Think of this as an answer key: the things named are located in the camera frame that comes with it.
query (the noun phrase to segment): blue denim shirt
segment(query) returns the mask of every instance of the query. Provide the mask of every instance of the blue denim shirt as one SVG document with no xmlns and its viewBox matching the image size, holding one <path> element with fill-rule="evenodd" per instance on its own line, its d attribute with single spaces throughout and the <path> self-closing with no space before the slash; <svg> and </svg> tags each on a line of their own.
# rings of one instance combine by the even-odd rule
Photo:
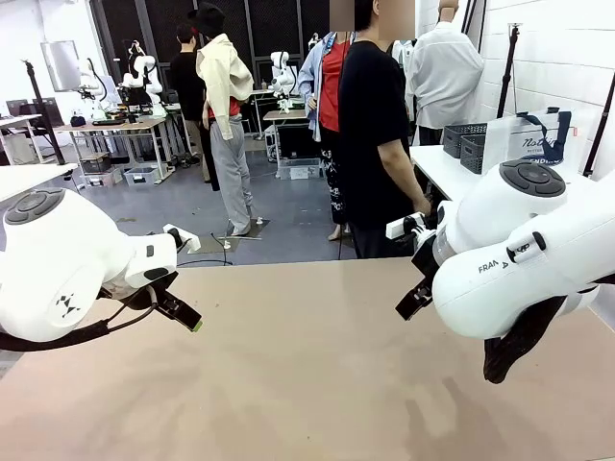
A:
<svg viewBox="0 0 615 461">
<path fill-rule="evenodd" d="M 314 132 L 314 140 L 320 142 L 320 93 L 323 82 L 323 59 L 327 56 L 335 43 L 336 32 L 329 32 L 314 46 L 307 55 L 304 65 L 299 71 L 299 93 L 306 103 L 306 118 L 309 120 L 309 128 Z M 355 33 L 351 33 L 350 43 L 355 41 Z M 316 95 L 316 110 L 308 106 L 310 96 Z"/>
</svg>

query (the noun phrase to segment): hair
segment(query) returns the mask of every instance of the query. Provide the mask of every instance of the hair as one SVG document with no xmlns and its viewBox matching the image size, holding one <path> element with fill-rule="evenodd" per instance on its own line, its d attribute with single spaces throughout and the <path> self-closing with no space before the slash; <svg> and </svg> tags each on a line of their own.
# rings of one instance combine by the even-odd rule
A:
<svg viewBox="0 0 615 461">
<path fill-rule="evenodd" d="M 355 31 L 361 32 L 372 25 L 374 0 L 355 0 Z"/>
<path fill-rule="evenodd" d="M 177 26 L 177 40 L 180 43 L 188 44 L 194 38 L 192 27 L 189 24 L 180 24 Z"/>
</svg>

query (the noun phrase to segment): man in black t-shirt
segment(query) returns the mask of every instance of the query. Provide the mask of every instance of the man in black t-shirt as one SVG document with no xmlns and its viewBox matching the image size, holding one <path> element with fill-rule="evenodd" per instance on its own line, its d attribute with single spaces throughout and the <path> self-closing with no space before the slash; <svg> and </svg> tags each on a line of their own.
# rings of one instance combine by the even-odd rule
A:
<svg viewBox="0 0 615 461">
<path fill-rule="evenodd" d="M 379 0 L 355 0 L 357 40 L 339 89 L 340 179 L 358 258 L 410 255 L 386 224 L 431 212 L 409 157 L 406 80 L 379 39 L 379 15 Z"/>
<path fill-rule="evenodd" d="M 169 85 L 178 93 L 185 127 L 192 141 L 188 142 L 194 144 L 192 149 L 196 157 L 194 160 L 191 159 L 191 162 L 198 163 L 197 158 L 201 159 L 203 179 L 207 183 L 213 181 L 212 186 L 216 190 L 218 186 L 209 145 L 209 132 L 201 128 L 205 103 L 205 82 L 196 74 L 196 36 L 188 24 L 178 26 L 177 40 L 182 45 L 182 51 L 171 61 Z"/>
</svg>

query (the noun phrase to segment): black cap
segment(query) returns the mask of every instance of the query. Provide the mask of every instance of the black cap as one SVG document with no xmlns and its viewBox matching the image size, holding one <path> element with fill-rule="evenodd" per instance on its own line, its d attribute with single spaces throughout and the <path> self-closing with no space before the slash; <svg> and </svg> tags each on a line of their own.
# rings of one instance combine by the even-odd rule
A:
<svg viewBox="0 0 615 461">
<path fill-rule="evenodd" d="M 225 15 L 218 7 L 208 2 L 199 5 L 198 10 L 188 13 L 188 19 L 204 36 L 215 38 L 224 32 Z"/>
</svg>

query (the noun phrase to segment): gray floor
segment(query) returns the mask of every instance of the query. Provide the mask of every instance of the gray floor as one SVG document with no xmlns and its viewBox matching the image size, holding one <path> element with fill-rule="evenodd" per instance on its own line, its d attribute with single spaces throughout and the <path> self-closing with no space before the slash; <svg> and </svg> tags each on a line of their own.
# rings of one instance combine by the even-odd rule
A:
<svg viewBox="0 0 615 461">
<path fill-rule="evenodd" d="M 329 189 L 324 179 L 281 181 L 275 179 L 276 165 L 263 151 L 249 152 L 255 214 L 271 220 L 259 236 L 261 240 L 242 240 L 228 258 L 234 264 L 263 264 L 337 259 L 339 245 L 327 240 L 332 232 Z M 74 190 L 72 182 L 54 180 L 44 185 Z M 102 208 L 117 226 L 129 235 L 162 232 L 174 224 L 197 235 L 224 235 L 227 214 L 219 192 L 203 183 L 200 166 L 178 171 L 161 185 L 130 188 L 122 182 L 112 188 L 82 189 L 82 194 Z M 0 213 L 9 204 L 0 204 Z M 0 229 L 0 250 L 5 248 Z M 219 255 L 187 255 L 179 262 L 221 258 Z M 342 258 L 354 258 L 349 246 L 342 246 Z M 210 266 L 215 263 L 199 263 Z"/>
</svg>

